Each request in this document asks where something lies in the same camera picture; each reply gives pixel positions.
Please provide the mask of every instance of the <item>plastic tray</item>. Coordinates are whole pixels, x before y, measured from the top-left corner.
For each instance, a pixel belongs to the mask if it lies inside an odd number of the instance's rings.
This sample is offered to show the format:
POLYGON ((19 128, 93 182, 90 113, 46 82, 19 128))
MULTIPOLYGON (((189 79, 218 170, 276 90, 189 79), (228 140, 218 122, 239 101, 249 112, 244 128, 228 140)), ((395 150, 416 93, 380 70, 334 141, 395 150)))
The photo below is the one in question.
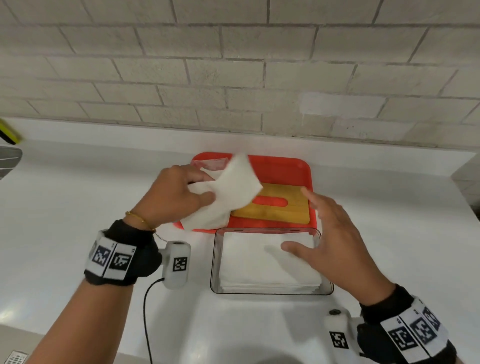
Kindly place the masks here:
POLYGON ((213 248, 213 260, 212 260, 212 274, 210 276, 210 288, 214 293, 219 294, 287 294, 287 295, 316 295, 316 296, 328 296, 333 293, 334 285, 327 278, 322 275, 322 284, 318 286, 316 290, 311 293, 285 293, 281 288, 278 288, 275 292, 259 293, 256 291, 249 291, 248 288, 244 288, 243 291, 228 292, 224 291, 221 287, 219 278, 220 265, 222 264, 222 251, 223 251, 223 238, 226 232, 243 232, 243 233, 263 233, 263 234, 288 234, 292 232, 308 232, 313 236, 314 246, 321 244, 321 234, 317 229, 313 228, 296 228, 296 229, 229 229, 221 228, 215 233, 215 243, 213 248))
MULTIPOLYGON (((203 152, 192 160, 209 160, 232 157, 231 153, 203 152)), ((253 170, 260 182, 288 184, 291 186, 305 186, 313 191, 312 174, 307 162, 297 158, 248 156, 253 170)), ((227 228, 317 228, 315 210, 309 208, 310 222, 308 224, 293 224, 282 221, 257 220, 252 218, 238 218, 230 216, 227 228)), ((180 221, 174 223, 177 228, 183 229, 180 221)), ((216 230, 194 230, 215 234, 216 230)))

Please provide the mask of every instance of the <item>person's left hand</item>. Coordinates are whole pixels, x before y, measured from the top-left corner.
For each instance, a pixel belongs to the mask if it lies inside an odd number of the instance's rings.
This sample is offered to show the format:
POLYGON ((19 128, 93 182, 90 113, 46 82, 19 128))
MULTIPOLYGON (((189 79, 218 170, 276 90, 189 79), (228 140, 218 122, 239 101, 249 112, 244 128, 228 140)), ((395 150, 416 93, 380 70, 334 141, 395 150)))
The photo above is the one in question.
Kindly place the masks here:
POLYGON ((148 230, 148 227, 154 229, 191 215, 215 201, 213 192, 194 194, 188 190, 187 184, 201 181, 213 181, 213 178, 190 165, 163 169, 152 187, 132 209, 132 213, 142 217, 148 226, 130 215, 123 221, 135 228, 148 230))

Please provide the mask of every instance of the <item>forearm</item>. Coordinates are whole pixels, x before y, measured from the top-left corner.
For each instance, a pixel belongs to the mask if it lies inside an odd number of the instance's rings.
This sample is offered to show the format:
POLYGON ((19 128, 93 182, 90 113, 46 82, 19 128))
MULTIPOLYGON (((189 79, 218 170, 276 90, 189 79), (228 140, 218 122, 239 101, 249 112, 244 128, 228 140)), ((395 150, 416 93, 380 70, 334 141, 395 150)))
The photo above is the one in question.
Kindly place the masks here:
POLYGON ((125 326, 133 286, 82 281, 29 364, 110 364, 125 326))

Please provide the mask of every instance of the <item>oval hole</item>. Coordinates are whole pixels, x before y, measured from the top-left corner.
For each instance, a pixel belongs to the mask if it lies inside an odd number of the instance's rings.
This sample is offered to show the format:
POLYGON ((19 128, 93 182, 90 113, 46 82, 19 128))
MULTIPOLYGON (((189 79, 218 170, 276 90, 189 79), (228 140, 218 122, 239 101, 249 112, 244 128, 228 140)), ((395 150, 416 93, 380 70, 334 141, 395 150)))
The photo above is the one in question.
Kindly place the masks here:
POLYGON ((285 207, 288 205, 288 201, 286 199, 273 196, 256 196, 252 202, 256 205, 267 205, 276 207, 285 207))

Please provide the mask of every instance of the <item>yellow wooden board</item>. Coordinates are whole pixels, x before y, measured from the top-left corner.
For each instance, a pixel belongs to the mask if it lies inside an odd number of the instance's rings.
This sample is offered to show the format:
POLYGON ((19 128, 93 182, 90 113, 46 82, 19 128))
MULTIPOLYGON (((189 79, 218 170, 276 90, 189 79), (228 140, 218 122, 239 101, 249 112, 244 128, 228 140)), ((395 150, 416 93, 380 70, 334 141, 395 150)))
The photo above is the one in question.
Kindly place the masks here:
POLYGON ((295 224, 308 224, 310 222, 308 199, 301 193, 299 186, 273 183, 262 183, 262 186, 264 188, 257 196, 284 198, 288 204, 280 207, 259 205, 251 202, 243 208, 232 211, 231 215, 239 218, 273 220, 295 224))

